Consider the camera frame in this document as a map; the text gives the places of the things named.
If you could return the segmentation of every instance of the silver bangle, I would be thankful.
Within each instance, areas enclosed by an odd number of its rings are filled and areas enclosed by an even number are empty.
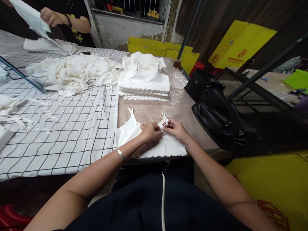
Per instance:
[[[116,148],[116,150],[118,151],[119,155],[123,158],[123,160],[125,162],[127,162],[127,159],[125,158],[125,156],[123,155],[123,153],[120,151],[120,149]]]

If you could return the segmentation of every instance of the window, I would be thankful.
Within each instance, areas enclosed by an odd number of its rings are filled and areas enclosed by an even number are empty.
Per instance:
[[[124,15],[132,16],[135,18],[147,19],[149,9],[159,13],[160,0],[94,0],[95,6],[99,10],[110,11],[108,5],[122,8]]]

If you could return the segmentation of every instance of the hand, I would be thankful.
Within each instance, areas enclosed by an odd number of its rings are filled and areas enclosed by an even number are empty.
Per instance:
[[[146,125],[141,124],[140,128],[142,132],[139,137],[144,143],[152,142],[163,134],[156,122],[147,123]]]
[[[168,126],[163,128],[163,131],[173,135],[183,144],[187,144],[187,142],[192,139],[188,132],[185,130],[184,126],[174,119],[168,119]]]
[[[5,4],[7,4],[9,7],[14,7],[13,4],[9,0],[2,0]]]
[[[52,27],[59,24],[62,25],[65,21],[67,21],[67,18],[63,14],[55,12],[47,7],[44,7],[41,10],[41,19]]]

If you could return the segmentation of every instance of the white camisole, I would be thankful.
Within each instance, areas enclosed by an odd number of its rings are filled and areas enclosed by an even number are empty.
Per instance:
[[[131,139],[135,138],[141,133],[140,123],[137,122],[134,110],[131,105],[128,106],[128,110],[131,113],[131,117],[122,127],[117,130],[116,143],[120,147],[127,143]],[[163,127],[163,123],[168,123],[165,113],[162,113],[163,120],[158,123],[160,128]],[[161,138],[142,146],[134,155],[133,158],[149,158],[149,157],[164,157],[164,156],[185,156],[186,149],[174,136],[163,132]]]

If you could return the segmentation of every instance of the metal pole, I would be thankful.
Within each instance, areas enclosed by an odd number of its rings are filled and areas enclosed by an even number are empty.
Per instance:
[[[20,75],[22,78],[24,78],[26,81],[28,81],[32,86],[34,86],[35,88],[37,88],[40,92],[42,93],[46,93],[45,90],[42,90],[41,88],[39,88],[36,84],[32,83],[32,81],[30,81],[20,70],[18,70],[16,67],[14,67],[9,61],[7,61],[5,58],[3,58],[2,56],[0,56],[0,61],[2,63],[4,63],[6,66],[8,66],[9,68],[11,68],[13,71],[15,71],[18,75]]]
[[[188,40],[188,36],[189,36],[189,34],[190,34],[190,31],[192,30],[193,23],[195,22],[195,19],[196,19],[196,17],[197,17],[197,12],[198,12],[198,10],[199,10],[199,8],[200,8],[201,2],[202,2],[202,0],[197,0],[196,5],[195,5],[195,8],[193,9],[192,18],[191,18],[190,23],[189,23],[188,31],[187,31],[187,33],[186,33],[186,35],[185,35],[185,38],[184,38],[183,42],[182,42],[182,46],[181,46],[179,55],[177,56],[178,59],[181,59],[181,56],[182,56],[184,47],[185,47],[185,45],[186,45],[186,43],[187,43],[187,40]]]
[[[275,58],[272,59],[268,64],[266,64],[261,70],[259,70],[257,73],[255,73],[249,80],[247,80],[245,83],[243,83],[238,89],[236,89],[234,92],[232,92],[227,99],[232,100],[234,97],[236,97],[238,94],[240,94],[242,91],[244,91],[249,84],[256,82],[259,78],[264,76],[267,72],[271,71],[275,64],[286,54],[288,54],[293,48],[295,48],[298,44],[300,44],[302,41],[308,38],[308,32],[303,34],[299,39],[297,39],[294,43],[292,43],[289,47],[287,47],[284,51],[282,51],[279,55],[277,55]]]

